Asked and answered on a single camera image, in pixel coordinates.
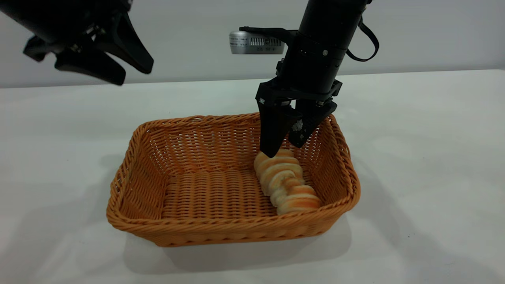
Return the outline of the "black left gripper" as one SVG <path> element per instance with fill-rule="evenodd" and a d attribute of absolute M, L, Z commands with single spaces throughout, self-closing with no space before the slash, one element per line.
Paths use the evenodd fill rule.
<path fill-rule="evenodd" d="M 122 86 L 125 69 L 104 52 L 144 74 L 150 74 L 154 64 L 128 16 L 132 4 L 131 0 L 2 0 L 0 9 L 33 33 L 23 50 L 26 56 L 41 62 L 48 53 L 59 53 L 57 70 Z M 99 29 L 99 50 L 63 52 L 67 47 L 78 48 Z"/>

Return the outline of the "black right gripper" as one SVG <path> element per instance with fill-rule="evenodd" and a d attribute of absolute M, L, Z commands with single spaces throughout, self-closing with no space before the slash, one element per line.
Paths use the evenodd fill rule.
<path fill-rule="evenodd" d="M 332 97 L 341 83 L 335 76 L 342 63 L 342 37 L 324 34 L 270 34 L 288 46 L 277 63 L 276 76 L 258 87 L 260 151 L 274 157 L 289 132 L 289 142 L 301 148 L 332 114 Z M 295 109 L 283 102 L 296 101 Z"/>

